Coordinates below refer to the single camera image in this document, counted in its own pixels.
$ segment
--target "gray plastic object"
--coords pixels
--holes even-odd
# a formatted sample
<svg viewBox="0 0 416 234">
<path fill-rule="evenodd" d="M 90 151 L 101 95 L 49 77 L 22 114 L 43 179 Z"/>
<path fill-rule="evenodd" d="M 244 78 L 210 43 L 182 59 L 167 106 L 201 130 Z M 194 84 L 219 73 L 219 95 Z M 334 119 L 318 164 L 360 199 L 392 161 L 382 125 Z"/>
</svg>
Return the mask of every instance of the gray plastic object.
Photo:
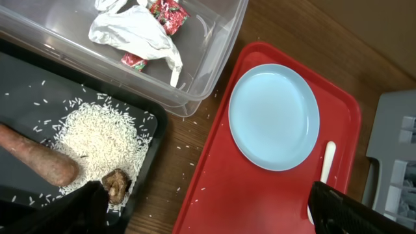
<svg viewBox="0 0 416 234">
<path fill-rule="evenodd" d="M 171 71 L 163 59 L 150 61 L 139 72 L 120 62 L 125 51 L 88 39 L 98 15 L 94 0 L 1 0 L 0 32 L 186 117 L 214 90 L 248 0 L 180 0 L 179 4 L 190 18 L 172 37 L 183 62 L 176 88 L 170 86 Z"/>
<path fill-rule="evenodd" d="M 413 230 L 416 224 L 415 101 L 416 90 L 380 97 L 367 150 L 372 163 L 362 201 Z"/>
</svg>

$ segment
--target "crumpled plastic wrapper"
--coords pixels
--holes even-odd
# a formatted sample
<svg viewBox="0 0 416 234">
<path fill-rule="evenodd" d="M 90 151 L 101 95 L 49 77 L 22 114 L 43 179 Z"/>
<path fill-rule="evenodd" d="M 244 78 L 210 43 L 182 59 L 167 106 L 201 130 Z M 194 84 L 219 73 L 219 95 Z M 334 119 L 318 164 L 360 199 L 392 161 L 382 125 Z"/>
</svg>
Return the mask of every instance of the crumpled plastic wrapper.
<svg viewBox="0 0 416 234">
<path fill-rule="evenodd" d="M 127 52 L 122 58 L 122 63 L 141 72 L 148 61 L 146 59 L 140 58 L 137 55 Z"/>
<path fill-rule="evenodd" d="M 170 85 L 176 87 L 183 64 L 172 39 L 146 8 L 144 0 L 138 0 L 141 5 L 117 14 L 125 2 L 126 0 L 96 0 L 95 6 L 102 13 L 92 22 L 89 39 L 146 60 L 166 59 L 172 70 Z"/>
<path fill-rule="evenodd" d="M 189 18 L 188 12 L 174 0 L 149 0 L 148 8 L 170 36 Z M 147 60 L 128 52 L 123 56 L 122 62 L 138 71 L 142 71 L 148 63 Z"/>
<path fill-rule="evenodd" d="M 175 34 L 189 18 L 188 12 L 174 0 L 157 0 L 151 6 L 150 12 L 163 25 L 169 36 Z"/>
</svg>

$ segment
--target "black tray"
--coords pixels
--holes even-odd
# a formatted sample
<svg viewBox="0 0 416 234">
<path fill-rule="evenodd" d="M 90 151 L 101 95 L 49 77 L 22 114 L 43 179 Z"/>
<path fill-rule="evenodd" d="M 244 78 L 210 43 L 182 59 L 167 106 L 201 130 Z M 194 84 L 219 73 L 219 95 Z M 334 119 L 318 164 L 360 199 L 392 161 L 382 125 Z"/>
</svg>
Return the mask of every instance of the black tray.
<svg viewBox="0 0 416 234">
<path fill-rule="evenodd" d="M 54 142 L 53 135 L 56 133 L 51 126 L 59 124 L 58 120 L 73 110 L 68 108 L 67 111 L 64 108 L 68 107 L 68 100 L 77 97 L 84 102 L 103 103 L 103 100 L 97 100 L 97 92 L 112 96 L 113 107 L 117 103 L 119 109 L 130 107 L 128 113 L 136 118 L 138 135 L 153 136 L 132 195 L 123 208 L 121 217 L 118 213 L 109 212 L 107 215 L 110 232 L 123 233 L 133 215 L 138 195 L 166 132 L 168 123 L 166 111 L 152 101 L 0 39 L 0 122 L 26 137 L 37 142 L 46 138 L 51 142 L 47 140 L 44 145 L 50 146 L 50 143 Z M 44 120 L 52 120 L 53 123 L 44 125 Z M 138 128 L 142 124 L 145 126 L 141 129 L 148 131 L 142 132 Z M 40 133 L 33 131 L 36 125 L 43 131 Z M 52 194 L 52 197 L 60 194 L 57 187 L 44 181 L 0 147 L 0 200 L 11 202 L 16 195 L 15 203 L 28 207 L 31 196 L 37 202 L 30 208 L 40 209 L 42 204 L 38 201 L 40 193 L 44 194 L 42 199 L 47 194 Z M 6 226 L 9 221 L 10 217 L 1 215 L 0 211 L 0 226 Z"/>
</svg>

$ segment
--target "red tray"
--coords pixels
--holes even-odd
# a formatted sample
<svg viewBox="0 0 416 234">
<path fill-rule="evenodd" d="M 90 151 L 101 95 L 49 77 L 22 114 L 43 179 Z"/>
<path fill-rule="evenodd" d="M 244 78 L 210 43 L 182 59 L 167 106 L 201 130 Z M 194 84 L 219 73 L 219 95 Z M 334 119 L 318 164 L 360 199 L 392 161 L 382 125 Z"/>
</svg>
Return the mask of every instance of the red tray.
<svg viewBox="0 0 416 234">
<path fill-rule="evenodd" d="M 228 105 L 236 82 L 261 64 L 282 64 L 299 73 L 319 107 L 317 144 L 299 166 L 270 172 L 235 145 Z M 291 57 L 263 42 L 241 52 L 183 202 L 173 233 L 315 233 L 306 207 L 312 183 L 319 180 L 328 141 L 337 144 L 328 184 L 346 192 L 357 146 L 361 113 L 355 99 Z"/>
</svg>

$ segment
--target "red packaging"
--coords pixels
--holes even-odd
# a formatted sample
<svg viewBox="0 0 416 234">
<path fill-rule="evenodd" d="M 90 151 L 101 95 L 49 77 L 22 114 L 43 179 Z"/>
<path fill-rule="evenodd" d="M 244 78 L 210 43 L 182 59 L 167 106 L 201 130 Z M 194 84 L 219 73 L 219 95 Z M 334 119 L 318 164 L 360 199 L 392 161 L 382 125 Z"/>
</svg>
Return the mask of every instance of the red packaging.
<svg viewBox="0 0 416 234">
<path fill-rule="evenodd" d="M 148 61 L 132 53 L 126 53 L 122 58 L 122 63 L 141 72 Z"/>
<path fill-rule="evenodd" d="M 157 0 L 150 7 L 150 12 L 161 23 L 169 36 L 175 34 L 189 18 L 188 12 L 174 0 Z"/>
<path fill-rule="evenodd" d="M 161 23 L 168 36 L 175 34 L 189 18 L 188 12 L 174 0 L 157 0 L 157 2 L 150 7 L 150 12 L 155 16 L 157 21 Z M 148 63 L 147 60 L 131 53 L 126 53 L 122 62 L 140 72 Z"/>
</svg>

